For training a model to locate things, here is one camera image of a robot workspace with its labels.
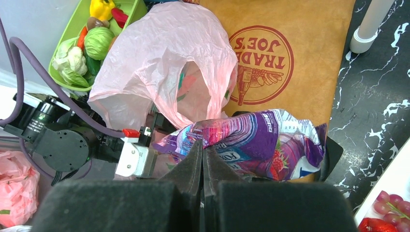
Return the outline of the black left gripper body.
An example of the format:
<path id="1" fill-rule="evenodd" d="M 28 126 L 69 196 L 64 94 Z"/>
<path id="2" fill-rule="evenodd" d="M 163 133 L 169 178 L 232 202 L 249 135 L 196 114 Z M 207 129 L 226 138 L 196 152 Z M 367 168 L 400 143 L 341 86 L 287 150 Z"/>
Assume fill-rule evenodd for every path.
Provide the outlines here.
<path id="1" fill-rule="evenodd" d="M 155 138 L 167 134 L 167 119 L 161 113 L 149 114 L 146 123 L 139 129 L 123 129 L 122 138 L 96 133 L 98 138 L 95 159 L 118 163 L 125 145 L 150 147 Z"/>

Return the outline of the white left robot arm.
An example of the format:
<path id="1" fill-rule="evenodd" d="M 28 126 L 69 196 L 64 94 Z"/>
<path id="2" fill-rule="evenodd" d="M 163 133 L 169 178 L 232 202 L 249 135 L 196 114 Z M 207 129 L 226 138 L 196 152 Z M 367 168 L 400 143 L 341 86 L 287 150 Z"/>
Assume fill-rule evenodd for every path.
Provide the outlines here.
<path id="1" fill-rule="evenodd" d="M 61 99 L 26 93 L 21 110 L 6 132 L 23 140 L 22 151 L 36 153 L 55 171 L 52 185 L 73 177 L 93 159 L 118 163 L 124 141 L 104 134 L 81 119 Z"/>

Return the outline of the purple Fox's candy bag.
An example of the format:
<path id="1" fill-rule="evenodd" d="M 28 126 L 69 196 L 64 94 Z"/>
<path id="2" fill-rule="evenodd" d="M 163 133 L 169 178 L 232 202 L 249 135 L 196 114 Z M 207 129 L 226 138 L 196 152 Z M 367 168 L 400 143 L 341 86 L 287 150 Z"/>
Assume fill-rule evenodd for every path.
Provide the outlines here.
<path id="1" fill-rule="evenodd" d="M 289 181 L 320 170 L 326 133 L 326 124 L 315 126 L 286 110 L 269 109 L 190 124 L 154 143 L 153 148 L 180 162 L 200 140 L 244 179 Z"/>

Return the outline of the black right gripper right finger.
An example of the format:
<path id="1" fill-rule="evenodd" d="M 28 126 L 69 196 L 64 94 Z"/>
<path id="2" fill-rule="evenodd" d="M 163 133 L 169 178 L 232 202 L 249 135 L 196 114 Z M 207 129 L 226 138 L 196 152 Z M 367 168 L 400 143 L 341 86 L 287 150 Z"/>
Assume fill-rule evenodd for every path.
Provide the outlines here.
<path id="1" fill-rule="evenodd" d="M 244 180 L 225 163 L 215 148 L 203 150 L 202 224 L 205 232 L 219 230 L 218 184 L 223 181 L 243 182 Z"/>

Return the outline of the pink plastic grocery bag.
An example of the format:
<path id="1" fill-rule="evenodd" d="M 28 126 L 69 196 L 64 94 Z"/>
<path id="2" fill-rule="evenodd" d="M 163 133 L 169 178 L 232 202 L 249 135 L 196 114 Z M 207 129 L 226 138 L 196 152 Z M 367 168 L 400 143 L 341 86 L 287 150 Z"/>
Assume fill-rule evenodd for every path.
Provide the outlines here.
<path id="1" fill-rule="evenodd" d="M 225 118 L 236 74 L 237 57 L 218 18 L 200 5 L 166 2 L 120 33 L 88 103 L 111 129 L 139 128 L 153 105 L 180 129 Z"/>

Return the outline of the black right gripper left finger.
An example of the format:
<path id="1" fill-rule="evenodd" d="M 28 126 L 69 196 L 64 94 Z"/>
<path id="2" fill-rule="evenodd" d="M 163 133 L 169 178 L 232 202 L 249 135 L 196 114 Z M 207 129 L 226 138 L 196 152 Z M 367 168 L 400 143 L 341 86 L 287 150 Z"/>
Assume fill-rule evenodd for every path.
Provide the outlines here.
<path id="1" fill-rule="evenodd" d="M 203 187 L 203 141 L 194 142 L 188 155 L 160 181 L 171 182 L 173 193 L 169 224 L 170 232 L 198 232 Z"/>

